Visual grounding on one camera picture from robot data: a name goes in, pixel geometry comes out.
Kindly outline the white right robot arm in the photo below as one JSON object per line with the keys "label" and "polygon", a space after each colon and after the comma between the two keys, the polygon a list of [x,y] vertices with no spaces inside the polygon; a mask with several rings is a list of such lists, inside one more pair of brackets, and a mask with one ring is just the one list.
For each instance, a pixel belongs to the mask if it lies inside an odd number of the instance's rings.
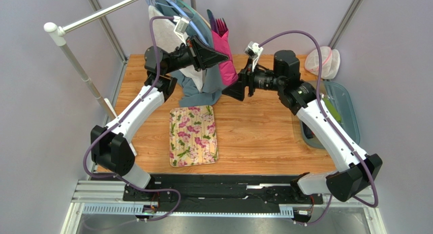
{"label": "white right robot arm", "polygon": [[342,129],[326,108],[316,87],[301,80],[300,61],[291,50],[281,50],[273,56],[273,69],[264,69],[249,58],[238,73],[238,80],[223,90],[223,94],[238,101],[251,97],[256,89],[276,91],[280,102],[310,128],[331,156],[336,171],[301,174],[291,182],[299,193],[331,194],[341,202],[359,200],[359,192],[371,186],[383,161],[377,154],[368,154]]}

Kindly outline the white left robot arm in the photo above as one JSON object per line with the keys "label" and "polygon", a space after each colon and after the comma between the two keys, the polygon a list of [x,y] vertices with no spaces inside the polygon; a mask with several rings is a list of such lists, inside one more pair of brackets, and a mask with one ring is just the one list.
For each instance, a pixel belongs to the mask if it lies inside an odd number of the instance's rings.
{"label": "white left robot arm", "polygon": [[119,177],[137,189],[146,189],[151,176],[136,164],[130,142],[148,117],[174,92],[177,80],[169,73],[187,67],[202,71],[229,59],[197,36],[188,37],[172,52],[151,46],[144,58],[148,75],[144,86],[120,115],[104,127],[94,126],[86,152],[92,162],[110,170],[97,174],[97,178]]}

